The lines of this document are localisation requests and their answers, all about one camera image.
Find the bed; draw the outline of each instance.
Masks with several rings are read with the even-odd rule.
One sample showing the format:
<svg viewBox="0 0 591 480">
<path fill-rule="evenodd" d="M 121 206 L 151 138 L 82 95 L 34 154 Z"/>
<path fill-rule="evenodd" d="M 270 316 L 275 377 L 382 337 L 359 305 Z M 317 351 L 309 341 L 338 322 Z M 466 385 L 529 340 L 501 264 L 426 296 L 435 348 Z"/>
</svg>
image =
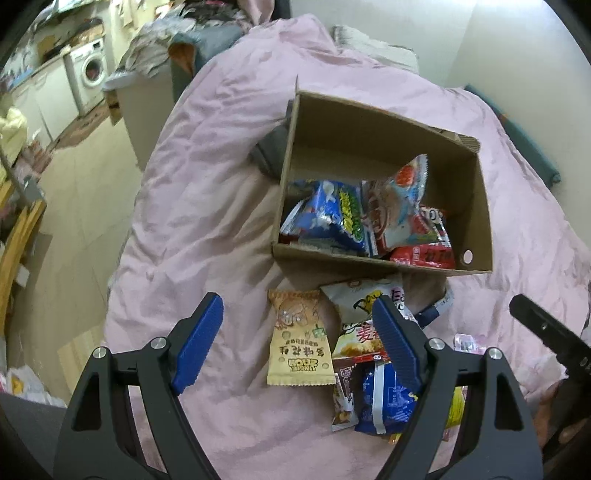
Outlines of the bed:
<svg viewBox="0 0 591 480">
<path fill-rule="evenodd" d="M 304 290 L 339 279 L 318 265 L 279 266 L 273 260 L 278 184 L 248 157 L 282 121 L 296 78 L 302 89 L 395 111 L 481 142 L 494 272 L 451 278 L 454 304 L 427 327 L 428 336 L 450 343 L 457 332 L 485 335 L 505 352 L 535 404 L 563 372 L 541 342 L 513 321 L 510 299 L 525 293 L 577 333 L 588 315 L 589 251 L 484 102 L 337 49 L 311 15 L 256 27 L 205 65 L 166 122 L 136 198 L 105 324 L 112 351 L 136 349 L 168 334 L 206 292 L 222 296 L 221 330 L 180 401 L 224 480 L 371 479 L 392 448 L 352 429 L 332 433 L 330 388 L 266 385 L 274 324 L 267 290 Z M 404 282 L 413 311 L 443 287 L 441 279 L 420 275 Z M 334 343 L 338 319 L 328 306 L 326 314 Z M 162 468 L 136 391 L 132 406 L 146 458 Z M 434 468 L 445 464 L 452 447 L 442 443 Z"/>
</svg>

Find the blue snack bag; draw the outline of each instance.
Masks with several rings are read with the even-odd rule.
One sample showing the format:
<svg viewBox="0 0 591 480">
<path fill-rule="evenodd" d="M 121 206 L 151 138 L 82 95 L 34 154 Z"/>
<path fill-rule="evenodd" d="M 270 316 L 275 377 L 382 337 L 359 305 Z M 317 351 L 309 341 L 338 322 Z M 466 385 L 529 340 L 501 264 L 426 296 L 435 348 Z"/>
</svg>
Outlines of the blue snack bag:
<svg viewBox="0 0 591 480">
<path fill-rule="evenodd" d="M 365 404 L 356 432 L 400 433 L 414 411 L 418 397 L 396 378 L 392 363 L 374 362 L 363 379 Z"/>
<path fill-rule="evenodd" d="M 314 193 L 297 215 L 291 233 L 300 239 L 369 255 L 369 228 L 362 221 L 361 188 L 331 180 L 310 182 Z"/>
</svg>

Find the tiled floor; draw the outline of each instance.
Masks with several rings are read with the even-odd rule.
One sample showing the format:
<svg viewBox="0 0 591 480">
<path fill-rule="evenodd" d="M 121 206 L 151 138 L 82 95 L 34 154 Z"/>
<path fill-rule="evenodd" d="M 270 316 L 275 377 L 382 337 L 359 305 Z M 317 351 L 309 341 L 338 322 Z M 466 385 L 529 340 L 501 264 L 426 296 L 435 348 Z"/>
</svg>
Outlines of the tiled floor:
<svg viewBox="0 0 591 480">
<path fill-rule="evenodd" d="M 104 322 L 107 281 L 141 181 L 135 163 L 124 122 L 106 120 L 80 145 L 55 150 L 41 177 L 47 210 L 8 326 L 8 365 L 28 364 L 66 401 L 58 350 Z"/>
</svg>

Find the cardboard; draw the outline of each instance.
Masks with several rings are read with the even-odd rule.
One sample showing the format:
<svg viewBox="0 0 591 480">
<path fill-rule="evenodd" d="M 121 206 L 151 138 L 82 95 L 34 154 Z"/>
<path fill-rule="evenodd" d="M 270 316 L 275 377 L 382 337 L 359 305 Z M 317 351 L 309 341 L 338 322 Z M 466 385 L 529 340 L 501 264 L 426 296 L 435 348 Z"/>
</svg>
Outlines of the cardboard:
<svg viewBox="0 0 591 480">
<path fill-rule="evenodd" d="M 395 270 L 445 276 L 492 271 L 492 238 L 478 141 L 351 100 L 296 91 L 281 175 L 271 248 L 278 259 L 328 262 L 351 271 L 351 278 Z M 445 210 L 456 269 L 399 266 L 353 255 L 312 251 L 279 243 L 279 230 L 298 199 L 289 198 L 293 180 L 359 183 L 394 175 L 419 154 L 429 158 L 422 203 Z M 464 261 L 472 254 L 470 262 Z"/>
</svg>

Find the washing machine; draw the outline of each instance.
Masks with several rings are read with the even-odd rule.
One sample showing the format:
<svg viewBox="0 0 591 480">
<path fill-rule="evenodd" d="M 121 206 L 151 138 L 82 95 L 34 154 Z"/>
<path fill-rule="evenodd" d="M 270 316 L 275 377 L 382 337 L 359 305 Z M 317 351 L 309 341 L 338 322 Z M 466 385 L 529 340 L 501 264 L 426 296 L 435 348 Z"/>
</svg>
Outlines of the washing machine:
<svg viewBox="0 0 591 480">
<path fill-rule="evenodd" d="M 107 76 L 103 39 L 76 47 L 64 61 L 80 116 L 86 115 L 103 99 L 100 87 Z"/>
</svg>

